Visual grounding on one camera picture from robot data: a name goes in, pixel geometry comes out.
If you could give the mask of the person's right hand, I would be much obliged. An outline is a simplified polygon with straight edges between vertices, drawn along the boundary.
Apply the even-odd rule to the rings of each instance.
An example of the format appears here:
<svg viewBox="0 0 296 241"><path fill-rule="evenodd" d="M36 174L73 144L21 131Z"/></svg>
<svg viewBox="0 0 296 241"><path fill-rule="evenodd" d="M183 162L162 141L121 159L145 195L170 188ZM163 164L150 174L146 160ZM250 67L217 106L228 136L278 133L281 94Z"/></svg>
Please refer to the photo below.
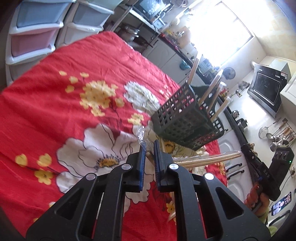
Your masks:
<svg viewBox="0 0 296 241"><path fill-rule="evenodd" d="M255 205L261 202L261 206L254 213L263 223L265 223L268 216L268 207L269 207L269 197L265 193L261 193L260 196L257 193L259 189L259 184L255 183L255 185L251 188L250 192L247 195L247 198L244 201L244 204L247 208L252 209Z"/></svg>

